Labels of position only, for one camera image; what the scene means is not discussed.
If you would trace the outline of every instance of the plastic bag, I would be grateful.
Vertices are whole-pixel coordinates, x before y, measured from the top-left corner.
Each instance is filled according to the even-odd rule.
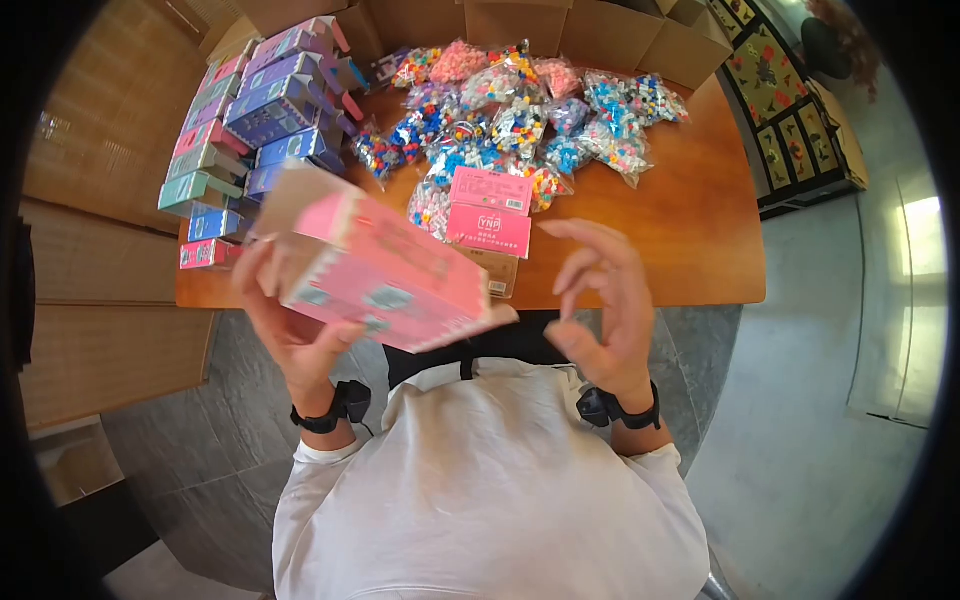
[[[577,137],[593,156],[623,176],[627,185],[636,189],[640,173],[653,167],[643,159],[646,143],[642,136],[618,139],[602,121],[592,119]]]
[[[567,98],[547,105],[546,116],[560,135],[570,135],[583,125],[590,108],[582,100]]]
[[[430,81],[455,84],[468,80],[490,66],[487,53],[458,39],[446,47],[430,70]]]
[[[503,107],[493,119],[491,129],[497,150],[517,153],[521,158],[532,158],[543,138],[544,109],[531,105],[530,98],[514,98],[508,107]]]
[[[403,164],[400,149],[383,137],[375,120],[367,123],[364,129],[353,138],[350,148],[360,163],[373,175],[381,189],[386,186],[391,171]]]
[[[621,80],[606,71],[584,73],[584,96],[617,139],[631,139],[643,129],[630,105],[635,87],[636,80]]]
[[[590,150],[576,136],[558,135],[542,146],[539,154],[545,162],[570,176],[592,160]]]
[[[411,50],[396,68],[391,83],[394,87],[410,87],[426,83],[430,76],[430,67],[436,62],[443,50],[440,48],[416,48]]]
[[[421,181],[414,188],[407,205],[410,223],[423,229],[441,242],[446,239],[446,224],[450,219],[450,195],[439,185]]]
[[[558,196],[573,194],[569,180],[556,167],[542,160],[515,158],[509,161],[507,173],[534,181],[533,203],[530,207],[533,212],[549,209]]]
[[[583,86],[573,64],[564,58],[536,59],[534,70],[546,84],[554,100],[572,96]]]

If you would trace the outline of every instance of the finger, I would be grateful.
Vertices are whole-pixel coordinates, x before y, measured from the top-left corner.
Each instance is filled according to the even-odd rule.
[[[540,223],[540,228],[554,237],[574,239],[589,248],[593,248],[618,269],[632,268],[638,262],[636,251],[625,238],[611,235],[604,230],[577,221],[573,219],[544,221]]]
[[[553,284],[553,293],[562,294],[570,283],[575,281],[584,270],[589,269],[600,261],[600,254],[593,248],[581,248],[566,258],[564,265],[557,273]]]
[[[560,298],[560,318],[572,319],[573,311],[577,308],[577,298],[587,288],[603,290],[609,282],[608,276],[602,271],[587,271],[581,273]]]
[[[316,369],[329,371],[337,362],[340,354],[349,350],[350,346],[363,337],[367,328],[360,323],[339,321],[324,327],[316,341],[307,351],[308,363]]]
[[[576,321],[555,321],[543,331],[550,343],[577,364],[587,379],[601,385],[614,372],[614,358],[589,329]]]

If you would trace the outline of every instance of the pink box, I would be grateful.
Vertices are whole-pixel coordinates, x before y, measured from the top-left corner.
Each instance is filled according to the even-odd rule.
[[[511,214],[527,216],[534,194],[531,178],[506,173],[457,167],[453,173],[450,201],[485,208],[498,208]]]
[[[363,190],[284,163],[252,235],[276,240],[269,296],[318,321],[366,324],[375,341],[422,352],[516,320],[492,306],[487,272]]]
[[[181,135],[174,147],[173,158],[186,154],[206,143],[212,144],[214,148],[221,152],[226,152],[228,156],[236,153],[236,156],[230,156],[234,159],[250,151],[247,144],[224,129],[224,124],[220,122],[220,119],[214,119]]]
[[[446,224],[446,241],[527,258],[530,253],[531,223],[530,217],[496,208],[454,204]]]
[[[243,253],[242,246],[212,239],[180,246],[181,269],[229,269]]]

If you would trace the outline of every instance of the tiled floor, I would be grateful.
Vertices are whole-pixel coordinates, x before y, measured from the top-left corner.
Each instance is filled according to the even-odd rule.
[[[741,308],[658,311],[650,372],[684,474],[713,419]],[[596,329],[598,313],[578,317]],[[148,518],[187,570],[269,592],[274,512],[299,433],[280,371],[242,312],[220,321],[209,376],[200,389],[104,414],[104,428]],[[378,433],[388,392],[382,347],[356,345],[334,378],[372,389],[365,421]],[[357,435],[369,437],[363,429]]]

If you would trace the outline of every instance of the cardboard box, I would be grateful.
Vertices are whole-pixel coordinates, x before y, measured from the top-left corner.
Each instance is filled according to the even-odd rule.
[[[481,269],[487,272],[490,280],[487,287],[490,295],[495,298],[509,300],[514,296],[516,287],[516,270],[520,266],[520,259],[500,252],[486,252],[475,248],[464,248],[453,245],[454,250],[466,256]]]
[[[707,10],[706,0],[677,0],[677,3],[666,13],[667,18],[671,18],[681,25],[693,27],[696,25],[700,15]]]
[[[525,259],[530,255],[532,223],[530,217],[495,208],[454,204],[446,225],[446,241]]]
[[[526,217],[534,194],[531,178],[506,173],[458,167],[453,174],[450,201],[483,208],[496,208]]]
[[[322,92],[297,75],[264,85],[227,109],[224,126],[253,149],[313,125]]]
[[[243,253],[243,246],[224,240],[203,240],[180,246],[181,269],[229,269]]]
[[[215,178],[232,181],[235,178],[247,175],[250,169],[238,160],[220,152],[212,145],[204,144],[170,161],[167,182],[183,177],[192,171],[204,171]]]
[[[387,54],[373,24],[368,0],[360,0],[355,6],[334,13],[334,16],[350,44],[350,55],[361,69],[366,69],[367,65]]]
[[[319,129],[303,130],[271,142],[256,153],[256,168],[280,164],[289,158],[305,158],[330,173],[342,175],[347,167],[340,159],[344,134],[334,126],[326,132]]]
[[[668,81],[697,89],[732,52],[723,29],[707,11],[693,27],[666,19],[639,69],[660,73]]]
[[[509,46],[530,40],[530,54],[555,57],[560,51],[573,0],[524,0],[501,3],[457,0],[467,18],[467,41],[478,46]]]
[[[494,309],[487,274],[363,190],[289,160],[254,235],[276,240],[260,283],[308,317],[367,325],[408,352],[438,348],[516,319]]]
[[[236,5],[265,37],[276,35],[318,14],[342,11],[348,0],[236,0]]]
[[[446,46],[468,36],[464,6],[454,0],[370,0],[370,11],[386,51],[378,59],[403,46]]]
[[[566,18],[561,53],[611,71],[633,73],[663,26],[663,15],[653,0],[630,5],[576,0]]]
[[[203,242],[222,238],[228,242],[242,243],[251,225],[253,220],[245,218],[238,212],[196,203],[190,214],[190,227],[186,233],[186,241]]]
[[[174,147],[174,158],[204,144],[212,144],[214,148],[234,159],[250,151],[247,144],[224,129],[224,124],[219,119],[214,119],[181,135]]]
[[[189,219],[194,204],[240,210],[241,198],[243,190],[238,186],[203,171],[194,171],[165,183],[160,188],[160,200],[156,208]]]

